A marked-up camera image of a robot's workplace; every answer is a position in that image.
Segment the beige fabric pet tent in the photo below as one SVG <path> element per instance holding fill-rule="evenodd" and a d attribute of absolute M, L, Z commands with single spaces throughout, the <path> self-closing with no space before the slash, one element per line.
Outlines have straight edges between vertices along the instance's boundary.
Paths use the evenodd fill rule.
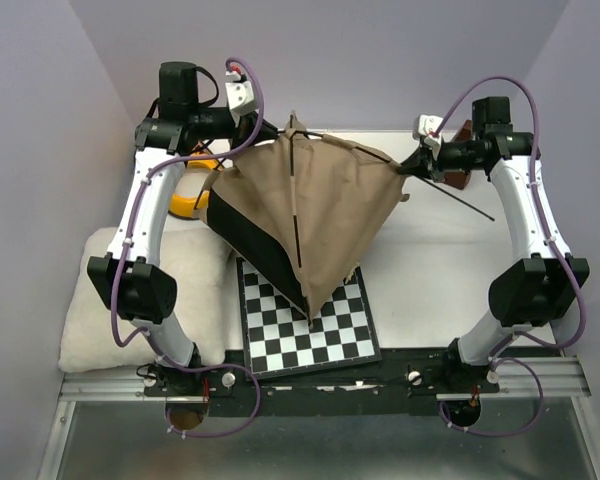
<path fill-rule="evenodd" d="M 312 320 L 352 274 L 395 207 L 407 179 L 384 152 L 329 134 L 294 138 L 299 235 Z M 291 207 L 288 123 L 273 142 L 237 155 L 204 183 L 201 218 L 289 303 L 304 306 Z"/>

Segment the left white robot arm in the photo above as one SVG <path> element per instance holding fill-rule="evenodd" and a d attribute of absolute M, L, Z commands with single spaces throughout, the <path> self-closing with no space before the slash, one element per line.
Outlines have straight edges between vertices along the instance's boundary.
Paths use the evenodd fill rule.
<path fill-rule="evenodd" d="M 177 282 L 160 267 L 171 198 L 194 151 L 205 143 L 228 141 L 229 150 L 219 157 L 229 159 L 277 135 L 264 119 L 259 80 L 244 60 L 228 58 L 224 80 L 214 84 L 211 99 L 201 100 L 198 77 L 209 74 L 191 62 L 161 64 L 158 95 L 134 132 L 134 175 L 120 224 L 106 253 L 87 262 L 116 346 L 144 337 L 181 395 L 200 387 L 206 369 L 175 314 Z"/>

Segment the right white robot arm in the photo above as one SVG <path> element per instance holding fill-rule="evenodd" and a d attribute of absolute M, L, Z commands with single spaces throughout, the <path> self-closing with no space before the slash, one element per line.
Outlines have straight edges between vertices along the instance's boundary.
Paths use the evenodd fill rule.
<path fill-rule="evenodd" d="M 490 364 L 519 337 L 564 317 L 590 274 L 561 236 L 542 184 L 541 162 L 533 152 L 534 135 L 515 130 L 506 97 L 472 104 L 471 136 L 443 140 L 439 116 L 419 115 L 412 136 L 418 148 L 400 172 L 440 181 L 449 172 L 481 170 L 495 187 L 512 244 L 512 264 L 488 290 L 488 310 L 475 326 L 447 348 L 440 379 L 460 392 L 476 380 L 475 367 Z"/>

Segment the white fluffy cushion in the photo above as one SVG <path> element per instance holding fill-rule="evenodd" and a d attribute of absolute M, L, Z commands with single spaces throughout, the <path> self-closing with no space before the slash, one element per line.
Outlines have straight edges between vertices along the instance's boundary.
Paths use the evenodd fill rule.
<path fill-rule="evenodd" d="M 89 258 L 105 254 L 115 232 L 114 227 L 99 229 L 86 241 L 61 339 L 58 365 L 66 373 L 141 365 L 154 358 L 139 337 L 124 349 L 115 344 L 110 312 L 86 272 Z M 229 345 L 221 300 L 229 254 L 224 240 L 207 228 L 162 236 L 160 268 L 178 287 L 175 314 L 205 366 L 223 363 Z"/>

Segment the black tent pole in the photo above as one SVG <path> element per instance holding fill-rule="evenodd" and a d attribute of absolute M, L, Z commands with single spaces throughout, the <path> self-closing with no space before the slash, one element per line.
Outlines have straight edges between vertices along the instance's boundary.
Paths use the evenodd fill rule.
<path fill-rule="evenodd" d="M 309 328 L 313 327 L 313 320 L 310 311 L 310 302 L 307 297 L 306 290 L 306 279 L 303 271 L 303 261 L 302 261 L 302 249 L 299 235 L 299 223 L 298 223 L 298 209 L 297 209 L 297 192 L 296 192 L 296 175 L 295 175 L 295 157 L 294 157 L 294 138 L 298 133 L 298 128 L 295 126 L 296 121 L 296 113 L 294 110 L 291 111 L 289 115 L 288 128 L 292 130 L 292 133 L 289 135 L 289 162 L 290 162 L 290 191 L 291 191 L 291 207 L 292 207 L 292 218 L 294 225 L 294 239 L 295 239 L 295 247 L 296 247 L 296 259 L 298 264 L 299 271 L 299 283 L 301 286 L 301 293 L 303 296 L 304 306 L 302 307 L 302 312 L 305 314 L 306 320 L 308 322 Z"/>
<path fill-rule="evenodd" d="M 306 131 L 304 133 L 305 136 L 313 136 L 313 137 L 317 137 L 317 138 L 323 138 L 325 136 L 325 134 L 323 133 L 319 133 L 317 131 Z M 471 209 L 473 212 L 481 215 L 482 217 L 488 219 L 491 222 L 495 222 L 496 218 L 494 218 L 493 216 L 489 215 L 488 213 L 486 213 L 485 211 L 479 209 L 478 207 L 476 207 L 475 205 L 472 205 L 471 203 L 461 199 L 460 197 L 452 194 L 451 192 L 443 189 L 440 186 L 437 186 L 436 184 L 434 184 L 432 181 L 420 178 L 420 177 L 414 177 L 416 180 L 420 181 L 421 183 L 427 185 L 429 188 L 433 188 L 434 190 L 436 190 L 439 193 L 444 194 L 445 196 L 453 199 L 456 202 L 459 202 L 461 205 L 463 205 L 464 207 L 467 207 L 469 209 Z"/>

